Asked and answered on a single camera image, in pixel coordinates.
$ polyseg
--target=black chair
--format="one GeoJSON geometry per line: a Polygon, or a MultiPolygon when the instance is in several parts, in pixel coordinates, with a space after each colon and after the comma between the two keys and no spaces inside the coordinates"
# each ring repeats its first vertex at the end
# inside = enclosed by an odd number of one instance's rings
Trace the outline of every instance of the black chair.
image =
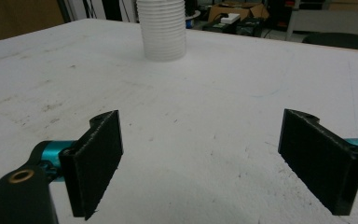
{"type": "Polygon", "coordinates": [[[344,49],[358,49],[358,35],[344,33],[319,33],[308,35],[303,43],[344,49]]]}

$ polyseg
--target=white plastic cup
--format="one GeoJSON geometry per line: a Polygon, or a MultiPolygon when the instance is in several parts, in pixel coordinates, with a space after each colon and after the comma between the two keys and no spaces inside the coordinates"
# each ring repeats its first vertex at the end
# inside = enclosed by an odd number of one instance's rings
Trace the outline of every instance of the white plastic cup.
{"type": "Polygon", "coordinates": [[[184,0],[137,0],[145,56],[174,61],[186,54],[184,0]]]}

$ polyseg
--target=white table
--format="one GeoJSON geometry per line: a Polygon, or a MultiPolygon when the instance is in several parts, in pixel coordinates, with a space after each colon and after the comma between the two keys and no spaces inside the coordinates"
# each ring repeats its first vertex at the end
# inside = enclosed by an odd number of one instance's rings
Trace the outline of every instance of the white table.
{"type": "Polygon", "coordinates": [[[0,41],[0,177],[118,109],[124,156],[88,223],[358,223],[358,194],[332,216],[278,153],[285,108],[358,137],[358,51],[190,30],[153,63],[138,24],[76,21],[0,41]]]}

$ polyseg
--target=white desk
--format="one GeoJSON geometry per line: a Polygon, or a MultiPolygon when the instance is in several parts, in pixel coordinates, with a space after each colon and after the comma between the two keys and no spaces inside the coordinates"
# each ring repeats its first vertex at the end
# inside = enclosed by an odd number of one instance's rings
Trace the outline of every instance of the white desk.
{"type": "Polygon", "coordinates": [[[334,217],[279,155],[285,108],[358,137],[358,51],[190,30],[153,63],[138,24],[76,21],[0,41],[0,177],[118,109],[124,156],[89,223],[358,223],[358,194],[334,217]]]}

